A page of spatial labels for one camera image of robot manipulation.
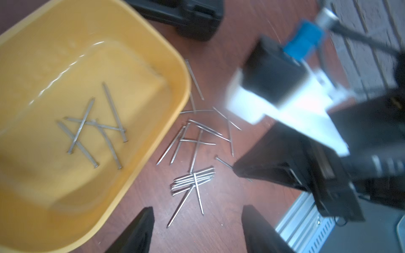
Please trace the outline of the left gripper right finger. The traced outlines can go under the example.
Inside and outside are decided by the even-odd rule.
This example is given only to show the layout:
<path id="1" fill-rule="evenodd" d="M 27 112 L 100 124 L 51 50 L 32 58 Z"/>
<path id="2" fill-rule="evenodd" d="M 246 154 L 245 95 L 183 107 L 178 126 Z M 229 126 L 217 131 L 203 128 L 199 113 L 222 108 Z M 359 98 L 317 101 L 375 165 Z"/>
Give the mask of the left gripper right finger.
<path id="1" fill-rule="evenodd" d="M 241 220 L 248 253 L 294 252 L 254 206 L 243 207 Z"/>

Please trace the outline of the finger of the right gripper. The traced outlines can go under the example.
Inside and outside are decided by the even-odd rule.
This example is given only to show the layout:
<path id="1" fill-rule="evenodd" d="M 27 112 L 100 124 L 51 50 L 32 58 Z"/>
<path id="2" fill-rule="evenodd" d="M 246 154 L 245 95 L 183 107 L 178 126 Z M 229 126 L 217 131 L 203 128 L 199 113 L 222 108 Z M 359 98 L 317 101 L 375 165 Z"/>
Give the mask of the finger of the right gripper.
<path id="1" fill-rule="evenodd" d="M 239 177 L 306 177 L 307 136 L 276 123 L 233 164 Z"/>
<path id="2" fill-rule="evenodd" d="M 300 191 L 311 192 L 309 181 L 298 172 L 245 172 L 244 178 L 280 184 Z"/>

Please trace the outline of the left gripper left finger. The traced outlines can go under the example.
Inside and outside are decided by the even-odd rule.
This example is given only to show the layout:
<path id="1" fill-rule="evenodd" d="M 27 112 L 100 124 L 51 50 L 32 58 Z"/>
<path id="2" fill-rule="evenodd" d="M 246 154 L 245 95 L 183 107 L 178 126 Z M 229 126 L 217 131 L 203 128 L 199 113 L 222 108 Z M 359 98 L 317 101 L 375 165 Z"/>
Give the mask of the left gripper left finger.
<path id="1" fill-rule="evenodd" d="M 105 251 L 106 253 L 148 253 L 153 235 L 155 217 L 153 207 L 145 207 L 123 233 Z"/>

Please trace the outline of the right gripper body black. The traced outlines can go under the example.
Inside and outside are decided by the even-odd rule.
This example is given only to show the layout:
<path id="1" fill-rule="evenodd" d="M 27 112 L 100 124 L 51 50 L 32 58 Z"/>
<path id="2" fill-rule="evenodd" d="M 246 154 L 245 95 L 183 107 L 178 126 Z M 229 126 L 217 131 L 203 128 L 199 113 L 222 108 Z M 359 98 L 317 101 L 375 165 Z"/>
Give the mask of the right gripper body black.
<path id="1" fill-rule="evenodd" d="M 405 207 L 405 97 L 388 94 L 331 116 L 349 153 L 312 140 L 305 154 L 321 215 L 364 221 L 360 199 Z"/>

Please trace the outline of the yellow plastic storage box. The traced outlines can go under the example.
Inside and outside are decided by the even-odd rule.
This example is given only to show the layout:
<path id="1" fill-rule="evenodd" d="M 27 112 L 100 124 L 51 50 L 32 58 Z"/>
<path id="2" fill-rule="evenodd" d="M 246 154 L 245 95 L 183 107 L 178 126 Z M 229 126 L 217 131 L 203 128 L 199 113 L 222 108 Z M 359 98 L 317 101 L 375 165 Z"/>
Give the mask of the yellow plastic storage box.
<path id="1" fill-rule="evenodd" d="M 50 1 L 1 35 L 1 252 L 103 226 L 187 104 L 177 50 L 124 1 Z"/>

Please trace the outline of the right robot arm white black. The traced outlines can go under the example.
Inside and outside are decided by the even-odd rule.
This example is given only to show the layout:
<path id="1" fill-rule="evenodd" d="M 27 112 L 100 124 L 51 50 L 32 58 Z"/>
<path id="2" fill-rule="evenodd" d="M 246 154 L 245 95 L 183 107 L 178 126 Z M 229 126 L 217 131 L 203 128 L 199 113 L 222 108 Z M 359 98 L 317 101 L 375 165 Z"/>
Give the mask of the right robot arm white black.
<path id="1" fill-rule="evenodd" d="M 328 114 L 352 96 L 322 66 L 306 58 L 327 32 L 368 44 L 396 57 L 397 88 Z M 310 192 L 319 213 L 364 221 L 359 199 L 405 207 L 405 54 L 345 27 L 328 8 L 304 21 L 281 45 L 263 36 L 228 86 L 227 109 L 250 124 L 276 121 L 234 163 L 241 178 L 270 181 Z"/>

